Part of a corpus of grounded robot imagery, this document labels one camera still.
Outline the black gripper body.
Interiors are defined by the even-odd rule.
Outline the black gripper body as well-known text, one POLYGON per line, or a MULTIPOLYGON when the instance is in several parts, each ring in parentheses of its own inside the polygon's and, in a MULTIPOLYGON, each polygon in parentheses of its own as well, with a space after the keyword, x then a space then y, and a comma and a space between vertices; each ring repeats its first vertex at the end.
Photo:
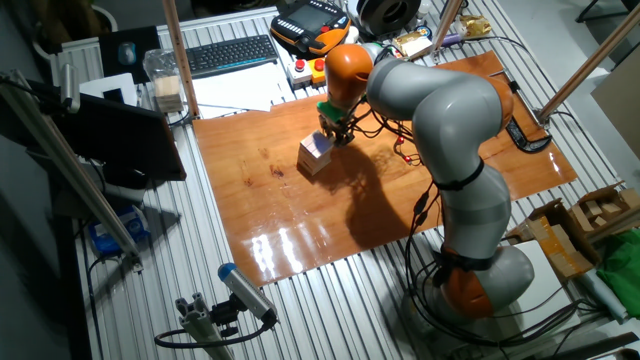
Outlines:
POLYGON ((351 119, 320 118, 321 128, 325 133, 349 133, 351 131, 351 119))

